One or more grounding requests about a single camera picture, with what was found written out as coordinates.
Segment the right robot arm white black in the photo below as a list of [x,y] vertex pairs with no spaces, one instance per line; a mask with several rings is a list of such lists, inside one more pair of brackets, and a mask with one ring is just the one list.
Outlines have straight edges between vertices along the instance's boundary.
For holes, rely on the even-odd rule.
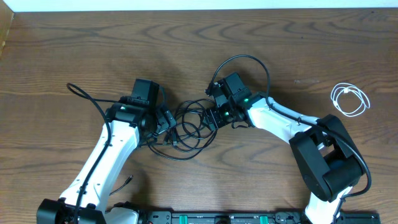
[[305,216],[310,223],[336,223],[342,204],[369,168],[339,118],[305,116],[288,109],[266,93],[210,94],[215,106],[206,111],[213,129],[243,121],[266,130],[291,147],[303,181],[311,192]]

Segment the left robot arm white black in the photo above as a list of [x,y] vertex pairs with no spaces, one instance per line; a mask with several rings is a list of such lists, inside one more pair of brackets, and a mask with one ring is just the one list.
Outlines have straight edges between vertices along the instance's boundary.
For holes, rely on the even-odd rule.
[[115,103],[103,112],[100,138],[85,165],[58,200],[40,204],[37,223],[138,223],[130,208],[107,211],[109,196],[130,154],[152,136],[175,126],[166,104]]

